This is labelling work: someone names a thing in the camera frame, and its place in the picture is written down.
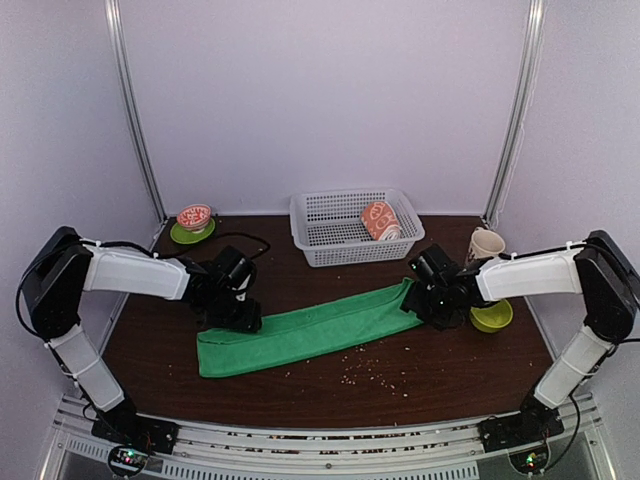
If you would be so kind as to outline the white plastic mesh basket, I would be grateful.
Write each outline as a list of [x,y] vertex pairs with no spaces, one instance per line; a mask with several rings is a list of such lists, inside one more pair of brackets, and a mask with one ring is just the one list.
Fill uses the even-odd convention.
[[[385,202],[400,226],[397,239],[373,239],[361,221],[370,204]],[[365,188],[297,194],[289,203],[295,246],[313,268],[405,258],[425,230],[413,206],[400,190]]]

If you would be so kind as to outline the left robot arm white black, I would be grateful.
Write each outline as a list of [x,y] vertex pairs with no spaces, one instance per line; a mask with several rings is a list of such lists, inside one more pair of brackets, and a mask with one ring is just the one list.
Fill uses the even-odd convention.
[[256,333],[261,306],[247,294],[256,276],[253,258],[232,246],[212,260],[195,262],[133,242],[86,239],[63,226],[22,274],[14,307],[22,328],[52,350],[99,421],[121,443],[133,444],[143,436],[144,424],[81,325],[83,294],[109,291],[179,301],[210,327]]

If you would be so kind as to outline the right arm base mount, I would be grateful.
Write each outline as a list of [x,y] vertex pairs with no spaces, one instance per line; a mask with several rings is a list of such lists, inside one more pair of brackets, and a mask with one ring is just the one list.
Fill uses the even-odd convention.
[[558,417],[539,424],[522,413],[489,417],[478,424],[485,453],[506,451],[511,467],[519,474],[542,474],[552,463],[549,440],[565,431]]

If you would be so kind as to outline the orange rabbit pattern towel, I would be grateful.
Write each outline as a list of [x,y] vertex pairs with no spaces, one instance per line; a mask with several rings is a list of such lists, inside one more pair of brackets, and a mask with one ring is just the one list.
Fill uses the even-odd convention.
[[365,207],[360,216],[361,223],[375,241],[397,240],[402,227],[394,209],[385,201],[375,201]]

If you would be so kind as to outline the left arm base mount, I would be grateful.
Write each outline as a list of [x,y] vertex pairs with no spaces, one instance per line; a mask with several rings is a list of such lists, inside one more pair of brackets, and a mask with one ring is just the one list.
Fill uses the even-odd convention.
[[103,420],[95,420],[91,428],[94,437],[114,443],[107,454],[107,466],[120,478],[140,474],[157,454],[172,454],[179,426],[170,421],[136,417],[126,433],[117,431]]

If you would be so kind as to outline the green microfiber towel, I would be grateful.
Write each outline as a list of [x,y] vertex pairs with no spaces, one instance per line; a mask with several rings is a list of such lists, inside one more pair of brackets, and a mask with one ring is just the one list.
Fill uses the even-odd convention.
[[415,328],[421,321],[401,304],[414,285],[401,283],[333,302],[274,314],[256,333],[219,328],[197,335],[199,376],[228,378],[379,340]]

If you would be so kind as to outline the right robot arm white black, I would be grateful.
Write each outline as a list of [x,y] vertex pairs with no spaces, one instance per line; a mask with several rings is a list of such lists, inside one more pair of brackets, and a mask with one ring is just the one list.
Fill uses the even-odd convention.
[[409,263],[417,277],[401,303],[438,330],[471,308],[546,294],[582,297],[586,316],[560,357],[532,387],[513,419],[519,440],[535,440],[551,415],[618,345],[639,313],[639,275],[611,236],[596,230],[578,242],[525,254],[474,259],[464,266],[434,244]]

